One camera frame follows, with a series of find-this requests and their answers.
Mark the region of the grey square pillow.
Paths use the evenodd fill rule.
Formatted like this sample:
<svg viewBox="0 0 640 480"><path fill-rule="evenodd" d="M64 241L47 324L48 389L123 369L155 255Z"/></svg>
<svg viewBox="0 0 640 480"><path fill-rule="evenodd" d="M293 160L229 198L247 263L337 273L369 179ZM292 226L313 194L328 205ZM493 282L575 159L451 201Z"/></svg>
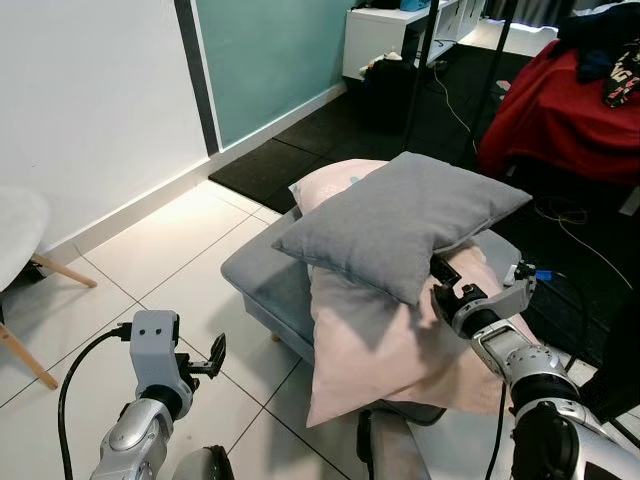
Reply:
<svg viewBox="0 0 640 480"><path fill-rule="evenodd" d="M456 250L530 198L499 180L402 152L301 214L271 246L417 306L431 256Z"/></svg>

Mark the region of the large pink pillow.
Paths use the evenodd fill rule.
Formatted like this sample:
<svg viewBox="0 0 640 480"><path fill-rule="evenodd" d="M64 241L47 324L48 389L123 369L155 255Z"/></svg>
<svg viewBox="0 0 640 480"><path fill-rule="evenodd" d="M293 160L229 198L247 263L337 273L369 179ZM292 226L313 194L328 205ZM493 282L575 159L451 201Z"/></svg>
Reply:
<svg viewBox="0 0 640 480"><path fill-rule="evenodd" d="M436 317L430 288L411 307L323 268L308 269L314 376L306 425L375 401L495 413L502 380Z"/></svg>

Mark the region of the small pink pillow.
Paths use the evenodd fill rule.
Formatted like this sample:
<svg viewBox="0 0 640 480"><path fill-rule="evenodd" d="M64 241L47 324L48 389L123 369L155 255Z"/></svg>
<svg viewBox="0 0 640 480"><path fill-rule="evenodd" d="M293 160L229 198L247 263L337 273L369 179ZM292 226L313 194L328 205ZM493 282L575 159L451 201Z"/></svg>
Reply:
<svg viewBox="0 0 640 480"><path fill-rule="evenodd" d="M346 191L353 183L364 179L367 174L387 165L387 161L371 159L351 159L338 161L308 173L289 187L297 209L307 214L329 198Z"/></svg>

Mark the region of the white chair with wooden legs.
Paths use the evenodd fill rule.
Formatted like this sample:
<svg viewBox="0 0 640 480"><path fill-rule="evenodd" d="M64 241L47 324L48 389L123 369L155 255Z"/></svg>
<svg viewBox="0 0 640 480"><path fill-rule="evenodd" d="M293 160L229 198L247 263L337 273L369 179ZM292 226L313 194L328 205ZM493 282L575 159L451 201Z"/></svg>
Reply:
<svg viewBox="0 0 640 480"><path fill-rule="evenodd" d="M67 276L84 287L96 287L95 279L47 259L38 252L38 244L44 237L49 220L49 205L38 193L17 186L0 186L0 291L17 279L32 262ZM47 389L58 389L58 380L6 326L3 306L0 306L0 343L13 352Z"/></svg>

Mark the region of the grey upholstered ottoman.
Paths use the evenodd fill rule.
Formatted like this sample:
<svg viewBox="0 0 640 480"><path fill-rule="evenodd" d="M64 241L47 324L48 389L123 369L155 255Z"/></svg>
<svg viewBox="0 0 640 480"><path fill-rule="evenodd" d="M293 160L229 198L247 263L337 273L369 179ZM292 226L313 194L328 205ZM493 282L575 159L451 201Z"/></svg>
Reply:
<svg viewBox="0 0 640 480"><path fill-rule="evenodd" d="M271 243L301 218L297 207L284 212L259 236L253 237L221 265L221 274L244 298L244 310L259 320L285 347L300 356L303 365L314 366L314 319L310 306L307 264L274 250ZM495 274L506 274L522 259L521 252L493 230L476 234L472 241L486 257ZM445 412L430 404L379 401L367 404L389 410L417 425L430 426Z"/></svg>

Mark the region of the grey robot knee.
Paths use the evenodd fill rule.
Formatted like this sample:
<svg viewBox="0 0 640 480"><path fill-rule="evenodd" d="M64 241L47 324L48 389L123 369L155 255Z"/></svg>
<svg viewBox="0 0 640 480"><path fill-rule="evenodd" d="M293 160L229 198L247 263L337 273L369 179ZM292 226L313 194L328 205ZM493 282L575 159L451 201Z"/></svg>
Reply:
<svg viewBox="0 0 640 480"><path fill-rule="evenodd" d="M236 480L236 476L225 448L207 445L180 458L170 480Z"/></svg>

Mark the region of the grey robot leg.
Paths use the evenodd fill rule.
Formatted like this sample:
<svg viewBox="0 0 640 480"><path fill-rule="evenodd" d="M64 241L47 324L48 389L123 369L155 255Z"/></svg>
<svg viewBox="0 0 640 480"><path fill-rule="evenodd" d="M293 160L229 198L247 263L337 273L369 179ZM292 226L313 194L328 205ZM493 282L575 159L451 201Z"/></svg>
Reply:
<svg viewBox="0 0 640 480"><path fill-rule="evenodd" d="M410 430L410 422L389 410L358 413L357 456L367 480L433 480Z"/></svg>

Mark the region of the large black object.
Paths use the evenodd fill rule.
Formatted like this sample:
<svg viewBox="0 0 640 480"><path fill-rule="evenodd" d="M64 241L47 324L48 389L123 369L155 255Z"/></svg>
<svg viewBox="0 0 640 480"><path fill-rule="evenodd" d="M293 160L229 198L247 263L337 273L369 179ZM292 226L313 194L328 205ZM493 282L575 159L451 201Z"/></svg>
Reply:
<svg viewBox="0 0 640 480"><path fill-rule="evenodd" d="M603 365L579 388L582 404L600 422L640 403L640 294L628 292L609 330Z"/></svg>

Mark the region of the black bag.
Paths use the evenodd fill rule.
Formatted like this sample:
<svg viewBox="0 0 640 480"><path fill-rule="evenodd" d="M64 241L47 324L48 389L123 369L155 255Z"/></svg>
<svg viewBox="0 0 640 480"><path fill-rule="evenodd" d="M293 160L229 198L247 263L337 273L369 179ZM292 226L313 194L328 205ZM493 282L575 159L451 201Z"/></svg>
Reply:
<svg viewBox="0 0 640 480"><path fill-rule="evenodd" d="M392 51L372 59L358 73L361 119L375 131L402 132L410 111L416 65Z"/></svg>

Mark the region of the red blanket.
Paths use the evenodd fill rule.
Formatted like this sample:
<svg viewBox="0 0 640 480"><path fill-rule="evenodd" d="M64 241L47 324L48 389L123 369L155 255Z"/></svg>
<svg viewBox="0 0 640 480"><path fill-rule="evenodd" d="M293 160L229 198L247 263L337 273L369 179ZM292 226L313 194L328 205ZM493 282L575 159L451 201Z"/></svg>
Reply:
<svg viewBox="0 0 640 480"><path fill-rule="evenodd" d="M640 93L605 105L603 79L577 81L573 49L554 40L517 74L477 147L477 165L502 177L522 160L538 160L595 182L640 182Z"/></svg>

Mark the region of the black floor mat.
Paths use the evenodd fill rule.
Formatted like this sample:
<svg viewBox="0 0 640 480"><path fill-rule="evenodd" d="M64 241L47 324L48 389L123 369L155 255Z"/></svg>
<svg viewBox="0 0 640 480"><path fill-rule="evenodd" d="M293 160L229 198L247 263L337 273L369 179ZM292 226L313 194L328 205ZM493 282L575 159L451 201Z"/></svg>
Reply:
<svg viewBox="0 0 640 480"><path fill-rule="evenodd" d="M410 152L468 166L472 148L463 123L475 113L477 92L492 51L456 46L444 69L428 74L419 96ZM506 52L495 81L513 81L529 59ZM275 212L293 209L289 187L321 166L348 159L392 160L402 133L375 131L361 119L358 84L250 154L212 173L212 180ZM486 101L481 127L497 113ZM500 237L553 279L540 285L525 317L544 342L591 366L603 364L614 316L628 292L637 291L639 220L623 215L628 188L595 182L538 160L522 160L506 183L532 196L529 205L499 221Z"/></svg>

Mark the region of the black stand pole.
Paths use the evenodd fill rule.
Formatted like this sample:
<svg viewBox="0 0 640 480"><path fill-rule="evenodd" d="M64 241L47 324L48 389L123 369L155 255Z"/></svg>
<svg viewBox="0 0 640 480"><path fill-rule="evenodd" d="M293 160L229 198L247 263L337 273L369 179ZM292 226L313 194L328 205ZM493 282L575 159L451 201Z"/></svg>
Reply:
<svg viewBox="0 0 640 480"><path fill-rule="evenodd" d="M419 110L419 108L417 108L417 104L419 104L422 79L424 79L425 70L428 69L428 58L430 54L430 47L433 45L436 22L438 22L439 17L440 3L442 3L442 0L430 0L428 17L426 17L425 23L422 24L419 50L417 50L415 54L415 76L413 76L413 82L410 86L410 101L408 101L406 119L404 119L401 146L402 151L410 150L413 125L415 125L417 110Z"/></svg>
<svg viewBox="0 0 640 480"><path fill-rule="evenodd" d="M497 69L500 65L500 59L502 59L503 51L506 49L507 40L509 37L509 31L513 18L516 17L516 10L521 3L527 3L529 0L504 0L503 9L500 10L500 19L502 19L502 27L500 27L500 33L497 44L493 49L492 55L490 55L489 67L486 69L485 79L483 83L480 83L480 90L477 92L477 105L472 118L471 132L468 133L467 145L472 148L471 159L468 160L468 169L479 169L477 165L477 140L479 140L480 123L483 119L486 110L486 101L489 100L492 95L492 87L497 81Z"/></svg>

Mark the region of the white shelf unit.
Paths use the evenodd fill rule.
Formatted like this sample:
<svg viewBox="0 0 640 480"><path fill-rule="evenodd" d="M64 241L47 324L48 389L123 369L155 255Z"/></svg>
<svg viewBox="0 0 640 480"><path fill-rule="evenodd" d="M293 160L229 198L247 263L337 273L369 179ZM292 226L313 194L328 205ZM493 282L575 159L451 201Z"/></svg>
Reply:
<svg viewBox="0 0 640 480"><path fill-rule="evenodd" d="M413 63L434 65L440 56L474 31L476 8L486 0L430 0L416 12L356 8L347 12L343 77L361 79L367 64L387 52Z"/></svg>

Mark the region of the patterned black garment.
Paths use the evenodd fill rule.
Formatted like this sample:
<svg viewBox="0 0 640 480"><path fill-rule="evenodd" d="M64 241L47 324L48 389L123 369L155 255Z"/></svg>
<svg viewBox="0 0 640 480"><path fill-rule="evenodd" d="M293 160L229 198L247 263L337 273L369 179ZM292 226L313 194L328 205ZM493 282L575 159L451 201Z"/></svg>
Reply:
<svg viewBox="0 0 640 480"><path fill-rule="evenodd" d="M614 60L611 72L605 78L603 102L608 108L621 108L631 99L639 83L639 41L623 46L620 56Z"/></svg>

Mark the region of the dark clothes pile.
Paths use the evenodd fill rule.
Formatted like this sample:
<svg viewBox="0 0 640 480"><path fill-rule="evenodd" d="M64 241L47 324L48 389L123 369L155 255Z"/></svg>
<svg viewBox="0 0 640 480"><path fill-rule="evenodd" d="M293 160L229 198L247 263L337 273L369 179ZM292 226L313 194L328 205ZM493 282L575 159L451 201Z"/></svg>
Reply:
<svg viewBox="0 0 640 480"><path fill-rule="evenodd" d="M549 58L576 55L577 82L589 83L612 73L626 54L639 54L640 3L614 3L603 12L564 19Z"/></svg>

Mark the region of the black vertical wall strip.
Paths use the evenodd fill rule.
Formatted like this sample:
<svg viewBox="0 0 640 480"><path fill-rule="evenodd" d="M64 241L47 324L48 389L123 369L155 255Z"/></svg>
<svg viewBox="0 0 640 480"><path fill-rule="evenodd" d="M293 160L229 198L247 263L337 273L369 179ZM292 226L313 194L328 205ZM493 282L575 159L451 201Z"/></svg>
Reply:
<svg viewBox="0 0 640 480"><path fill-rule="evenodd" d="M184 56L186 56L189 81L191 81L193 95L195 95L204 146L207 154L211 157L221 151L221 140L214 101L212 101L197 5L195 0L173 0L173 4L180 40L182 40Z"/></svg>

